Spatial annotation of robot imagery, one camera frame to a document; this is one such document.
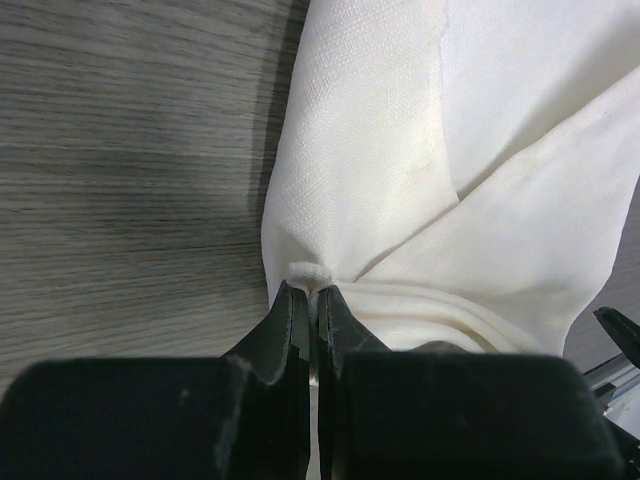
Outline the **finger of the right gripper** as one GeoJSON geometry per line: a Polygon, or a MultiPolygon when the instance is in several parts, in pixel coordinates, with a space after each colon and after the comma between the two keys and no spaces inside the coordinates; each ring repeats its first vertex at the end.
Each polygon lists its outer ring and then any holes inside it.
{"type": "Polygon", "coordinates": [[[611,307],[593,312],[595,318],[626,358],[639,357],[639,325],[611,307]]]}

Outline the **white cloth napkin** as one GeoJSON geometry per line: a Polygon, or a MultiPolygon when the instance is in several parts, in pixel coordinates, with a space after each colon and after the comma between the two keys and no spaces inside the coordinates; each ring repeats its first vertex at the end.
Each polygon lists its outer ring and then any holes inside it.
{"type": "Polygon", "coordinates": [[[394,350],[561,355],[639,177],[635,1],[313,1],[264,205],[270,296],[394,350]]]}

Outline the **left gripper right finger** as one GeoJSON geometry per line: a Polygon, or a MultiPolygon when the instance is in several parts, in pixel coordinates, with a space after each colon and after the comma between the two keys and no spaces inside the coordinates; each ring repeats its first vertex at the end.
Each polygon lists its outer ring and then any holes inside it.
{"type": "Polygon", "coordinates": [[[623,457],[579,372],[552,356],[394,352],[318,295],[325,479],[620,479],[623,457]]]}

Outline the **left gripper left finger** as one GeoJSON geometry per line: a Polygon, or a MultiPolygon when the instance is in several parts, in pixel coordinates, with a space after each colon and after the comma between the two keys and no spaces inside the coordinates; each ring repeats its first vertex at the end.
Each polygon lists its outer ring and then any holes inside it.
{"type": "Polygon", "coordinates": [[[302,479],[310,458],[304,292],[219,357],[82,358],[24,370],[1,402],[5,479],[302,479]]]}

